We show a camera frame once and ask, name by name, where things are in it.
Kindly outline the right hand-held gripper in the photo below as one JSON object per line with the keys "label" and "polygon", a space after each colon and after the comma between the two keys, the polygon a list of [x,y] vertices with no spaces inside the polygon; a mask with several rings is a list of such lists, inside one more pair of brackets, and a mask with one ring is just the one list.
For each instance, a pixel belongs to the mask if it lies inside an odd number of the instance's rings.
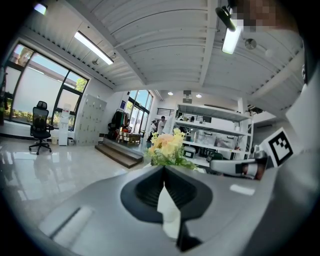
{"label": "right hand-held gripper", "polygon": [[261,180],[268,165],[279,167],[293,155],[289,137],[283,127],[268,136],[259,145],[255,145],[252,153],[252,162],[241,160],[211,160],[209,167],[216,172],[242,176]]}

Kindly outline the yellow and peach flowers bouquet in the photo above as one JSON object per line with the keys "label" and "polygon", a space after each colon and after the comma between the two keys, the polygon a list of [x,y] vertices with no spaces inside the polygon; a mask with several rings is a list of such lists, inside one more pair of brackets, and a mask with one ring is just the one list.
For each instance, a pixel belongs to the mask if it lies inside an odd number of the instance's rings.
{"label": "yellow and peach flowers bouquet", "polygon": [[158,134],[154,132],[151,138],[151,147],[145,151],[150,158],[152,166],[180,166],[189,170],[196,170],[197,166],[184,158],[185,133],[179,128],[173,130],[173,134]]}

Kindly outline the grey metal lockers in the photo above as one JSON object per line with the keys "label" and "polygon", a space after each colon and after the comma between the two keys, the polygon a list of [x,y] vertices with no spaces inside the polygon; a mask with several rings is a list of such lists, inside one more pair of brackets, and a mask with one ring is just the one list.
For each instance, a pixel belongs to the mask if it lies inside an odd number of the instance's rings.
{"label": "grey metal lockers", "polygon": [[77,146],[94,146],[102,133],[103,116],[107,103],[98,97],[87,94],[75,128]]}

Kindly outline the black mesh office chair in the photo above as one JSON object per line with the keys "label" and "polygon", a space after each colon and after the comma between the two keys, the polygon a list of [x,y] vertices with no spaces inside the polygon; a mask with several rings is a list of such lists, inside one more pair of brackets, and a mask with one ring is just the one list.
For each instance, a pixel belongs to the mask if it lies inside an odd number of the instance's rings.
{"label": "black mesh office chair", "polygon": [[51,131],[54,130],[54,127],[47,123],[48,116],[48,105],[40,100],[32,109],[32,124],[30,125],[30,135],[38,142],[28,148],[31,151],[32,148],[37,147],[37,155],[39,155],[41,148],[46,148],[50,153],[52,152],[49,143],[45,142],[46,139],[51,137]]}

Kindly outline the large glass window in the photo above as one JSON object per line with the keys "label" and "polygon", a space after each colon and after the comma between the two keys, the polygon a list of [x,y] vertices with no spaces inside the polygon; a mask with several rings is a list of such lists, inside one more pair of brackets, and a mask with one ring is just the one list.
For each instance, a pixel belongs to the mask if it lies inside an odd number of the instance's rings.
{"label": "large glass window", "polygon": [[43,101],[49,112],[47,123],[57,129],[64,105],[69,104],[68,129],[74,129],[86,78],[20,43],[10,53],[5,73],[5,120],[31,124],[33,108]]}

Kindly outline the glass entrance door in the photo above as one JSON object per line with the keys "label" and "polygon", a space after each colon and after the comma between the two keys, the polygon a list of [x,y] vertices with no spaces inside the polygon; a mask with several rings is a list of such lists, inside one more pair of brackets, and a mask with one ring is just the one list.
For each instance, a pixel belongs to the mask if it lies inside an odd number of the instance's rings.
{"label": "glass entrance door", "polygon": [[135,134],[145,136],[153,95],[148,90],[131,90],[125,111],[129,114],[129,127]]}

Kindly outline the clothes rack with garments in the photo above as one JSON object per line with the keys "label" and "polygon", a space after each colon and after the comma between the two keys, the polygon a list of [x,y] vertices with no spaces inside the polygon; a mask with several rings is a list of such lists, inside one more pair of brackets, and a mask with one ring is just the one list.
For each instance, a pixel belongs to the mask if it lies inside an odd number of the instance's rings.
{"label": "clothes rack with garments", "polygon": [[120,132],[129,132],[130,117],[128,113],[121,109],[117,109],[111,122],[108,124],[108,134],[106,137],[115,140]]}

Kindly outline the clear plastic storage bin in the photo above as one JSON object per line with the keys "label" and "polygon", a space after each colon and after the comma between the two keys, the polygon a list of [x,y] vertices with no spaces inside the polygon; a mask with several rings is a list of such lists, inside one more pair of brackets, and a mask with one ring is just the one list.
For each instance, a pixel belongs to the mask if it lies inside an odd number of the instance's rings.
{"label": "clear plastic storage bin", "polygon": [[233,149],[236,145],[236,138],[222,133],[199,129],[194,133],[194,142],[202,145]]}

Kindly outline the white water dispenser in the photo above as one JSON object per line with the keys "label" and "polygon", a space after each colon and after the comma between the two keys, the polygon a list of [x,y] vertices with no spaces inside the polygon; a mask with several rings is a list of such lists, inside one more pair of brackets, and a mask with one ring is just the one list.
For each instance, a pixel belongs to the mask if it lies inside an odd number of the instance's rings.
{"label": "white water dispenser", "polygon": [[61,117],[59,121],[58,145],[67,146],[68,144],[68,130],[69,130],[69,116],[71,105],[65,103],[62,108]]}

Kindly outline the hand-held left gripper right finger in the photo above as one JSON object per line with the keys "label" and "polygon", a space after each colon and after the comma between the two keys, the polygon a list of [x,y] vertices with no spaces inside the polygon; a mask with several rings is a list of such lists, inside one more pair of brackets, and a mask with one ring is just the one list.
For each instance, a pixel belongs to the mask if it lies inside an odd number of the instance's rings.
{"label": "hand-held left gripper right finger", "polygon": [[242,253],[271,199],[278,170],[262,180],[202,174],[167,166],[164,183],[180,207],[179,235],[165,253]]}

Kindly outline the long ceiling light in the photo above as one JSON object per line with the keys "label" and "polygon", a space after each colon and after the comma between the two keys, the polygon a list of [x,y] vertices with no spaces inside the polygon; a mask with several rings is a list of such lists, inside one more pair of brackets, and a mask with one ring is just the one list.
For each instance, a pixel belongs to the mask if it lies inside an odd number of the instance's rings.
{"label": "long ceiling light", "polygon": [[45,5],[44,3],[40,3],[40,2],[36,3],[33,8],[35,11],[37,11],[38,13],[40,13],[42,15],[45,15],[47,12],[47,9],[48,9],[47,5]]}
{"label": "long ceiling light", "polygon": [[80,43],[86,46],[89,50],[95,53],[100,59],[102,59],[107,65],[112,65],[114,61],[105,54],[99,47],[97,47],[91,40],[89,40],[83,33],[77,31],[74,35]]}
{"label": "long ceiling light", "polygon": [[222,45],[222,52],[232,55],[235,51],[237,46],[239,37],[242,32],[242,27],[237,26],[235,31],[231,31],[229,28],[226,29],[226,34],[224,37],[223,45]]}

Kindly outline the wooden platform steps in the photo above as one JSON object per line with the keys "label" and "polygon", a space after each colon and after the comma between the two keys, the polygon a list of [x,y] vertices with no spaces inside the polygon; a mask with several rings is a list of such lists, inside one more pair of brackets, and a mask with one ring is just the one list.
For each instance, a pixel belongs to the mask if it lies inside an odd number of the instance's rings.
{"label": "wooden platform steps", "polygon": [[95,145],[94,148],[128,169],[141,164],[144,158],[142,155],[129,151],[126,147],[121,147],[118,143],[108,141],[106,138],[102,144]]}

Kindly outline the white ribbed vase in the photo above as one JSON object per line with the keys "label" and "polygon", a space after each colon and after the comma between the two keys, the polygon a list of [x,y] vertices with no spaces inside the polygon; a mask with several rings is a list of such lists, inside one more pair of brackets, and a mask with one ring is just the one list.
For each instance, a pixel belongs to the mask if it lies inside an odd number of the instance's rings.
{"label": "white ribbed vase", "polygon": [[158,198],[157,211],[162,214],[162,229],[172,240],[177,240],[180,232],[181,212],[175,205],[164,185]]}

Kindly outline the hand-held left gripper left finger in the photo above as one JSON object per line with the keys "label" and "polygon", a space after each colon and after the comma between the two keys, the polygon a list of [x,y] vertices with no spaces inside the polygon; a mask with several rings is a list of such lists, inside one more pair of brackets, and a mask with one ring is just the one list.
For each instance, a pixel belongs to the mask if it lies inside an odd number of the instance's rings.
{"label": "hand-held left gripper left finger", "polygon": [[155,168],[96,181],[51,211],[39,229],[80,256],[179,256],[160,223],[138,220],[121,202],[122,188]]}

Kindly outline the white shelving unit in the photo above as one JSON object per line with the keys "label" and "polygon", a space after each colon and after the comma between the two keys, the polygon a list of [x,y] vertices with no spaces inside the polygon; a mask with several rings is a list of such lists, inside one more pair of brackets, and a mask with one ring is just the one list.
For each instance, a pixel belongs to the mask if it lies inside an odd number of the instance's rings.
{"label": "white shelving unit", "polygon": [[[249,158],[254,135],[254,122],[249,113],[190,103],[179,103],[175,110],[180,118],[172,121],[171,128],[185,129],[183,144],[196,149],[196,155],[191,159],[196,165],[208,167],[207,158],[213,153],[220,154],[224,160]],[[235,147],[230,149],[195,143],[194,136],[198,130],[233,136]]]}

